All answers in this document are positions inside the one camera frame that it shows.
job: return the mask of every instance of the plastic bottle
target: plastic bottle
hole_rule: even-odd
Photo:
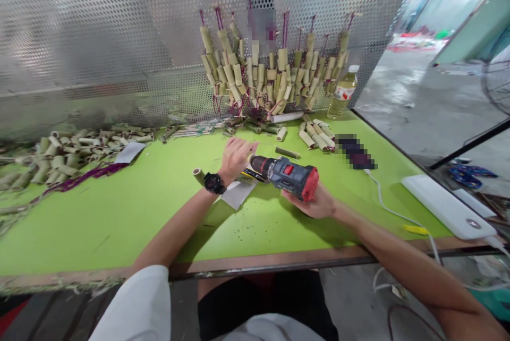
[[[335,93],[333,94],[331,104],[328,108],[328,118],[331,120],[338,120],[347,109],[349,101],[354,93],[354,89],[358,85],[356,73],[358,72],[359,65],[349,66],[349,71],[336,86]]]

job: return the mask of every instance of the perforated metal sheet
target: perforated metal sheet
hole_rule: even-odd
[[[355,103],[404,1],[254,0],[253,7],[274,7],[279,29],[290,9],[291,51],[299,27],[308,31],[315,14],[316,47],[330,34],[332,54],[346,15],[363,13],[350,40],[349,63],[361,65]],[[248,0],[0,0],[0,135],[33,137],[61,122],[160,125],[216,117],[199,57],[199,10],[216,37],[213,5],[222,8],[224,23],[234,11],[248,36]],[[321,97],[315,108],[327,105]]]

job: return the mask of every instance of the blue cloth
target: blue cloth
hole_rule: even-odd
[[[448,171],[454,180],[476,190],[482,187],[482,182],[476,179],[475,176],[498,177],[492,171],[478,166],[456,165]]]

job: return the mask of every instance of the white shirt sleeve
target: white shirt sleeve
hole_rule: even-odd
[[[168,269],[150,266],[118,290],[89,341],[170,340]]]

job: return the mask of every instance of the hand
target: hand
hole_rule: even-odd
[[[343,221],[346,215],[354,214],[348,205],[334,198],[321,181],[317,185],[313,199],[308,203],[299,200],[285,190],[282,190],[282,195],[305,214],[315,219],[334,216]]]
[[[222,166],[218,175],[222,177],[225,187],[229,186],[243,171],[248,163],[246,156],[255,152],[259,142],[250,143],[241,138],[229,138],[223,151]]]

